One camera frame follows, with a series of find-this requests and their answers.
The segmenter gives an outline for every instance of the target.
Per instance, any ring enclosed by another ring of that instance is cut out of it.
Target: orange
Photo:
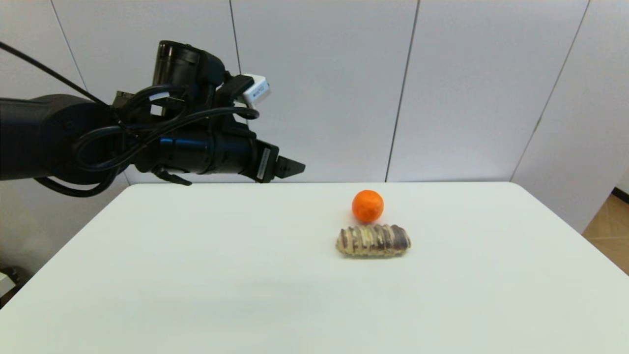
[[[380,194],[372,190],[364,190],[356,194],[352,202],[352,212],[362,222],[374,222],[384,210],[384,201]]]

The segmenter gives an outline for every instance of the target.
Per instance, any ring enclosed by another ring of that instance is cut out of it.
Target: white table
[[[366,188],[403,257],[336,251]],[[629,277],[510,183],[136,185],[0,333],[20,354],[627,354]]]

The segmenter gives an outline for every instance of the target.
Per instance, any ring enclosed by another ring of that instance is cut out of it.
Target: white label
[[[264,177],[264,170],[267,169],[267,163],[269,162],[269,155],[271,154],[271,150],[268,147],[264,148],[262,152],[262,160],[260,160],[260,167],[258,168],[258,175],[256,176],[258,180],[261,180]]]

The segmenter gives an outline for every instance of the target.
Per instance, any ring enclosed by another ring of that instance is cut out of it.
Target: black device
[[[89,197],[107,189],[130,164],[182,185],[191,182],[175,173],[237,173],[268,183],[305,169],[235,120],[234,114],[247,120],[259,116],[251,107],[235,106],[254,78],[232,76],[219,58],[188,44],[161,41],[153,86],[135,94],[118,91],[112,105],[2,42],[0,49],[91,99],[0,98],[0,180],[34,178],[59,193]],[[78,190],[51,176],[98,186]]]

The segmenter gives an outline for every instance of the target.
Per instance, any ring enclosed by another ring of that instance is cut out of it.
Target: black cable
[[[144,149],[148,144],[153,142],[155,139],[158,139],[164,134],[168,134],[169,132],[181,128],[190,123],[194,123],[196,121],[209,118],[217,115],[226,115],[226,114],[243,114],[249,119],[256,119],[260,116],[260,113],[257,110],[245,107],[221,107],[221,108],[212,108],[209,110],[198,111],[189,115],[186,115],[182,118],[171,119],[170,123],[165,124],[163,126],[158,125],[157,128],[147,134],[142,138],[142,143],[132,146],[128,150],[122,152],[120,155],[116,156],[113,159],[107,160],[102,163],[96,164],[87,164],[81,159],[81,154],[83,149],[91,142],[96,139],[101,139],[107,135],[113,134],[123,134],[124,131],[121,127],[112,125],[109,127],[103,127],[94,129],[91,132],[84,134],[82,137],[79,137],[73,147],[72,147],[72,155],[74,160],[79,168],[85,171],[105,171],[111,168],[115,168],[121,166],[126,163],[130,158],[132,158],[135,154]]]
[[[109,188],[109,186],[111,186],[113,181],[116,179],[116,176],[118,175],[119,171],[120,169],[118,168],[112,169],[111,172],[109,172],[109,174],[105,178],[105,180],[103,180],[97,186],[95,186],[94,188],[90,190],[78,190],[78,189],[70,188],[60,183],[57,183],[48,177],[35,178],[35,181],[39,182],[39,184],[41,184],[44,187],[47,187],[48,189],[56,191],[57,193],[65,194],[70,197],[87,198],[87,197],[93,197],[94,195],[100,194],[104,190]]]
[[[77,92],[81,93],[82,95],[84,95],[85,97],[89,98],[90,100],[99,103],[100,105],[103,105],[105,107],[109,108],[109,105],[101,100],[99,100],[96,96],[94,96],[93,94],[87,92],[86,90],[82,89],[81,87],[79,87],[78,85],[76,85],[75,83],[73,83],[72,81],[66,79],[65,77],[63,77],[61,74],[59,74],[58,72],[54,71],[53,69],[43,65],[42,63],[40,63],[39,61],[35,60],[34,58],[30,57],[29,55],[26,55],[22,52],[20,52],[19,50],[13,48],[12,46],[4,43],[4,42],[0,42],[0,49],[3,49],[13,55],[15,55],[16,57],[22,59],[23,61],[39,68],[39,70],[42,70],[43,72],[47,73],[48,75],[54,77],[55,79],[61,81],[62,83],[70,86],[71,88],[75,89]]]

